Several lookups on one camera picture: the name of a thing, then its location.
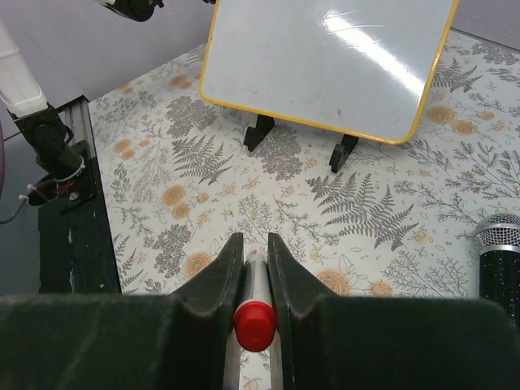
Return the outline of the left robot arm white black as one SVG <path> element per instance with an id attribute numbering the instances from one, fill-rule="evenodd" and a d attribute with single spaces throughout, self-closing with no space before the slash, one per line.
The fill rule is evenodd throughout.
<path id="1" fill-rule="evenodd" d="M 85 169 L 85 159 L 70 146 L 74 137 L 45 96 L 19 47 L 1 24 L 1 101 L 37 155 L 37 164 L 58 183 Z"/>

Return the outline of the yellow framed whiteboard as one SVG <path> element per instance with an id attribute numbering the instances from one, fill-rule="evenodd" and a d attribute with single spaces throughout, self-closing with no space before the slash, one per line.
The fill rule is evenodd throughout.
<path id="1" fill-rule="evenodd" d="M 398 145 L 416 132 L 455 1 L 218 1 L 199 92 Z"/>

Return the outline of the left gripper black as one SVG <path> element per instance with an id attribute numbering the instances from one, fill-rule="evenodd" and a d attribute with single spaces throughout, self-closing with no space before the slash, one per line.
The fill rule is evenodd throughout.
<path id="1" fill-rule="evenodd" d="M 136 22 L 149 20 L 157 7 L 164 7 L 162 0 L 96 0 L 96 2 L 116 15 Z"/>

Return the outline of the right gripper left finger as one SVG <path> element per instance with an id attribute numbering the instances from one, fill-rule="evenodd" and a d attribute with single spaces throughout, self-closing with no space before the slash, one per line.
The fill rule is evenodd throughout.
<path id="1" fill-rule="evenodd" d="M 240 233 L 170 295 L 42 294 L 1 300 L 4 389 L 236 389 Z"/>

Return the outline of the red white marker pen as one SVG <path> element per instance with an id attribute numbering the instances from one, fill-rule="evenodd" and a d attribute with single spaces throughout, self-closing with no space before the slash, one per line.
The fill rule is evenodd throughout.
<path id="1" fill-rule="evenodd" d="M 263 356 L 264 368 L 271 374 L 280 367 L 276 361 L 277 325 L 267 267 L 267 247 L 248 245 L 245 247 L 238 301 L 232 307 L 231 331 L 226 340 L 224 389 L 241 388 L 241 358 L 245 352 Z"/>

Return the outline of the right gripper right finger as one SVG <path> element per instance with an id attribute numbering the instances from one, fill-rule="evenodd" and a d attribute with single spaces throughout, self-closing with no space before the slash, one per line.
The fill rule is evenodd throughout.
<path id="1" fill-rule="evenodd" d="M 485 300 L 344 297 L 268 236 L 274 389 L 516 389 L 519 334 Z"/>

